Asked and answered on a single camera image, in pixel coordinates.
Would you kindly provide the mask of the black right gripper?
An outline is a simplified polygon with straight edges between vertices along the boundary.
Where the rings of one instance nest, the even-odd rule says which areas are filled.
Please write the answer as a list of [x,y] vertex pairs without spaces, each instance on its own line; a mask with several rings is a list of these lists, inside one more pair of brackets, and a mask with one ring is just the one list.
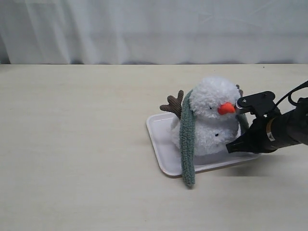
[[234,141],[227,143],[226,148],[228,153],[272,153],[277,148],[272,147],[270,140],[267,136],[266,126],[270,122],[270,118],[255,118],[249,130]]

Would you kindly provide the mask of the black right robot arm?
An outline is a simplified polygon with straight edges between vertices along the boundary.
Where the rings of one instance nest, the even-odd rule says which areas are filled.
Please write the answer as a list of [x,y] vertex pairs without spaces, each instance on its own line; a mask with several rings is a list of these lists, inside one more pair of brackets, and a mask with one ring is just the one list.
[[255,118],[249,129],[226,148],[229,153],[260,154],[299,144],[308,144],[307,98],[299,98],[295,109],[287,113]]

